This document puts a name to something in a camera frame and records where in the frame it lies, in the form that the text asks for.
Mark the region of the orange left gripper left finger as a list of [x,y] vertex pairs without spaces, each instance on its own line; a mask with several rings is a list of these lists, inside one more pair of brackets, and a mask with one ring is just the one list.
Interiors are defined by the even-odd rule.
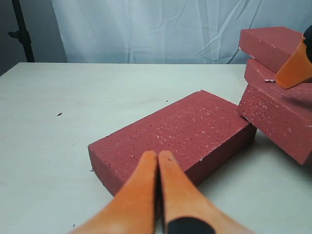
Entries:
[[158,157],[145,151],[113,200],[72,234],[153,234]]

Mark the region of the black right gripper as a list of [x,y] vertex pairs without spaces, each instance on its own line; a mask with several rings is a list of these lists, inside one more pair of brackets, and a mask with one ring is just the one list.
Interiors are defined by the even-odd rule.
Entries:
[[295,52],[276,73],[276,83],[283,89],[293,88],[312,77],[312,25],[303,34]]

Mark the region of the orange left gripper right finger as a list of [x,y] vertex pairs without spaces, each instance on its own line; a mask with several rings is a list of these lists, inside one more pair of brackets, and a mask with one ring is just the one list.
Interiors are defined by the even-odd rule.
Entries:
[[158,155],[164,234],[252,234],[219,210],[190,181],[174,155]]

